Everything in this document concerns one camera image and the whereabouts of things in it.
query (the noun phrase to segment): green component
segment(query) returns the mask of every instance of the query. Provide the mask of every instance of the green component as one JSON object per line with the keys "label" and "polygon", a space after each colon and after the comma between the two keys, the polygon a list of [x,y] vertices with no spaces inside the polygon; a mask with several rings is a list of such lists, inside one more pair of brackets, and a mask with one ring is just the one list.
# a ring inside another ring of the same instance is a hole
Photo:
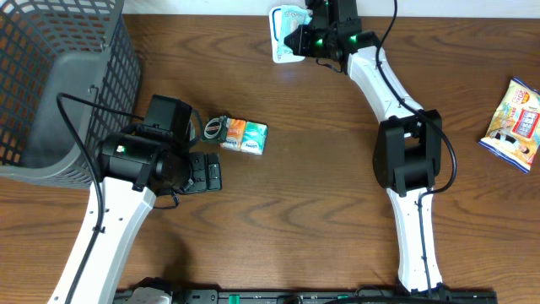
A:
{"label": "green component", "polygon": [[240,296],[238,296],[238,295],[230,295],[229,296],[229,304],[240,304]]}

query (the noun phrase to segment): orange packet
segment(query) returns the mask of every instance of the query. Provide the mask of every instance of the orange packet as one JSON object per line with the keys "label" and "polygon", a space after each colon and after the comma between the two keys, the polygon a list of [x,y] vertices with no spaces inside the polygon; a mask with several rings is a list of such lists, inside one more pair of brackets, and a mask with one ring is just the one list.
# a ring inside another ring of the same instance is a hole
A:
{"label": "orange packet", "polygon": [[246,130],[246,121],[230,118],[227,124],[229,125],[227,139],[224,143],[220,144],[221,148],[240,151],[242,138],[244,137],[244,131]]}

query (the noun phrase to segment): wooden tabletop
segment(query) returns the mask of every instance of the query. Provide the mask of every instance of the wooden tabletop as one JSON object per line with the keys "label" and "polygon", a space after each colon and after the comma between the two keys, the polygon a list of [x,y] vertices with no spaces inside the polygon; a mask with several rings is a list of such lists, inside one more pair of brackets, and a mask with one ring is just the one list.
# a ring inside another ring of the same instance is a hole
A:
{"label": "wooden tabletop", "polygon": [[[373,174],[377,121],[358,86],[314,60],[273,63],[264,17],[125,16],[152,94],[207,119],[228,112],[269,127],[263,156],[221,155],[223,191],[155,210],[120,287],[145,277],[224,289],[393,285],[398,247],[390,201]],[[382,35],[390,20],[365,18]],[[511,77],[540,88],[537,20],[398,19],[386,44],[394,72],[436,108],[458,175],[435,196],[437,262],[452,288],[493,288],[500,303],[540,296],[540,164],[522,174],[478,145]],[[437,184],[451,164],[443,150]],[[0,185],[0,302],[43,303],[78,234],[89,192]],[[170,204],[161,198],[158,204]]]}

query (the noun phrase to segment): basket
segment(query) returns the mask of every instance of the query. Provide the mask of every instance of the basket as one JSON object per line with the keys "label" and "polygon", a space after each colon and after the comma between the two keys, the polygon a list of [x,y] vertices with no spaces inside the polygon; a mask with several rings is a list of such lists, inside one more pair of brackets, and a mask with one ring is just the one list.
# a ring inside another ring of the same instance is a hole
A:
{"label": "basket", "polygon": [[[57,109],[60,92],[132,112],[141,69],[122,0],[0,0],[0,176],[87,188],[88,165]],[[129,118],[63,102],[91,155]]]}

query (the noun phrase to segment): snack bag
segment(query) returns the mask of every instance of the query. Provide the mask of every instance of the snack bag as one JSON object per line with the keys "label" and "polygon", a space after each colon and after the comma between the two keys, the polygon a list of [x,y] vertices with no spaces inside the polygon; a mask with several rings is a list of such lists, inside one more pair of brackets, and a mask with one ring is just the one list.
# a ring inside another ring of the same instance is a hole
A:
{"label": "snack bag", "polygon": [[221,143],[221,148],[240,151],[242,138],[244,137],[244,131],[246,130],[246,121],[230,118],[228,124],[229,130],[227,131],[227,139],[224,143]]}
{"label": "snack bag", "polygon": [[246,131],[244,132],[240,151],[252,153],[254,155],[262,155],[264,143],[267,140],[267,131],[267,125],[248,122],[246,124]]}
{"label": "snack bag", "polygon": [[540,145],[540,94],[512,79],[480,145],[528,173]]}

